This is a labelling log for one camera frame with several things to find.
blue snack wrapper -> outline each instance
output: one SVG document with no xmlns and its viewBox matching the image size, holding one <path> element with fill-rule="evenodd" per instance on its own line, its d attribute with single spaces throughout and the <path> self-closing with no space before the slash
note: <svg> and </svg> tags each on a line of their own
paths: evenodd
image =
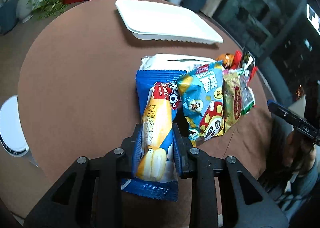
<svg viewBox="0 0 320 228">
<path fill-rule="evenodd" d="M 177 80 L 189 139 L 199 146 L 224 133 L 222 61 L 200 66 Z"/>
<path fill-rule="evenodd" d="M 143 127 L 135 143 L 132 172 L 144 180 L 137 177 L 124 179 L 123 191 L 154 199 L 178 200 L 178 182 L 173 171 L 171 122 L 180 101 L 175 80 L 185 73 L 174 70 L 137 71 Z"/>
</svg>

metal screw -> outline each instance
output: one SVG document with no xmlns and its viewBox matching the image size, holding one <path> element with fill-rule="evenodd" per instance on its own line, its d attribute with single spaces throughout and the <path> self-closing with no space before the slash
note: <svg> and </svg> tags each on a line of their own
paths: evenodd
<svg viewBox="0 0 320 228">
<path fill-rule="evenodd" d="M 197 148 L 192 148 L 192 149 L 190 149 L 190 153 L 191 154 L 194 154 L 194 155 L 196 155 L 196 154 L 198 154 L 200 151 L 199 151 L 199 149 L 197 149 Z"/>
<path fill-rule="evenodd" d="M 235 163 L 237 159 L 234 156 L 229 156 L 227 157 L 227 161 L 231 164 Z"/>
<path fill-rule="evenodd" d="M 80 164 L 83 164 L 83 163 L 85 163 L 86 161 L 87 161 L 87 158 L 86 158 L 86 157 L 79 157 L 79 158 L 77 159 L 77 162 L 80 163 Z"/>
<path fill-rule="evenodd" d="M 121 149 L 121 148 L 116 148 L 116 149 L 114 150 L 114 153 L 117 154 L 117 155 L 121 155 L 123 152 L 124 152 L 124 150 Z"/>
</svg>

red snack package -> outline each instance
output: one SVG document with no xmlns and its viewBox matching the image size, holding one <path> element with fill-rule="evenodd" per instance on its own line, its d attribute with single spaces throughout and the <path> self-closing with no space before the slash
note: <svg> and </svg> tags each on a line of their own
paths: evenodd
<svg viewBox="0 0 320 228">
<path fill-rule="evenodd" d="M 237 69 L 241 62 L 241 58 L 242 58 L 242 52 L 239 50 L 236 50 L 235 57 L 233 58 L 233 63 L 230 69 L 234 69 L 234 70 Z"/>
<path fill-rule="evenodd" d="M 257 67 L 257 66 L 254 66 L 254 67 L 252 68 L 252 71 L 251 71 L 251 74 L 250 74 L 250 78 L 249 78 L 248 83 L 249 83 L 250 80 L 254 77 L 254 75 L 255 75 L 255 73 L 256 73 L 257 70 L 258 70 L 258 67 Z"/>
</svg>

gold snack bag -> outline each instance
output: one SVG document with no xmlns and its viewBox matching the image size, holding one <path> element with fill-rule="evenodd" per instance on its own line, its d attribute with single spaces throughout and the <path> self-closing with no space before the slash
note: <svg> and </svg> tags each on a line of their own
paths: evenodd
<svg viewBox="0 0 320 228">
<path fill-rule="evenodd" d="M 223 75 L 225 132 L 241 115 L 240 78 L 237 73 Z"/>
</svg>

white plastic tray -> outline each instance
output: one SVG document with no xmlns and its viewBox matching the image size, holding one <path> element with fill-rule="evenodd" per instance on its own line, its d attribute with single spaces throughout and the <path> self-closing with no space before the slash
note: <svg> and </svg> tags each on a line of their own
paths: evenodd
<svg viewBox="0 0 320 228">
<path fill-rule="evenodd" d="M 127 29 L 139 39 L 223 43 L 213 28 L 186 8 L 138 0 L 117 0 L 115 4 Z"/>
</svg>

